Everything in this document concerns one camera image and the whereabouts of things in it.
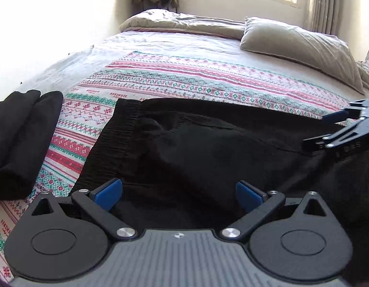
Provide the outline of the patterned striped bedspread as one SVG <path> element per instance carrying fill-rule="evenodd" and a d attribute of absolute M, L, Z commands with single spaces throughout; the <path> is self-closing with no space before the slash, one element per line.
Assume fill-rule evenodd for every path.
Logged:
<path fill-rule="evenodd" d="M 0 279 L 12 273 L 3 255 L 7 237 L 42 191 L 66 196 L 111 118 L 118 99 L 188 98 L 230 102 L 319 118 L 348 99 L 336 80 L 264 55 L 218 60 L 133 51 L 84 78 L 64 95 L 61 114 L 30 195 L 0 201 Z"/>

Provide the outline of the beige pillow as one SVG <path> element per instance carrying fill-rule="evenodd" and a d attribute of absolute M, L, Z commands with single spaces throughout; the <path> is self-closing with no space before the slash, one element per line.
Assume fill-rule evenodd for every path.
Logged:
<path fill-rule="evenodd" d="M 247 17 L 240 49 L 310 67 L 362 95 L 358 66 L 348 45 L 334 35 L 260 17 Z"/>

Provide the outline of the beige curtain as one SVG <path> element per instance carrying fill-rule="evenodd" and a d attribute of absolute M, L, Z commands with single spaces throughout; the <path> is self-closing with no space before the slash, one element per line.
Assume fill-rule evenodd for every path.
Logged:
<path fill-rule="evenodd" d="M 304 28 L 317 33 L 336 35 L 341 0 L 307 0 Z"/>

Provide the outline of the folded black garment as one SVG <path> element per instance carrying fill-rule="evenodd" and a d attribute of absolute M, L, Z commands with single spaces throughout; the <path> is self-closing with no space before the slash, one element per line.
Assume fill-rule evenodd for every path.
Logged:
<path fill-rule="evenodd" d="M 63 94 L 15 91 L 0 102 L 0 201 L 28 197 L 60 116 Z"/>

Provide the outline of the black pants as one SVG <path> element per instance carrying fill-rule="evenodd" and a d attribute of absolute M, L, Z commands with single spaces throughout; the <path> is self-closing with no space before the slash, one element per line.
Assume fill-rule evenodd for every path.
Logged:
<path fill-rule="evenodd" d="M 75 190 L 123 183 L 114 214 L 146 229 L 219 231 L 244 214 L 237 182 L 289 196 L 319 193 L 352 240 L 344 276 L 369 282 L 369 151 L 341 161 L 303 151 L 338 124 L 289 113 L 190 99 L 120 99 Z"/>

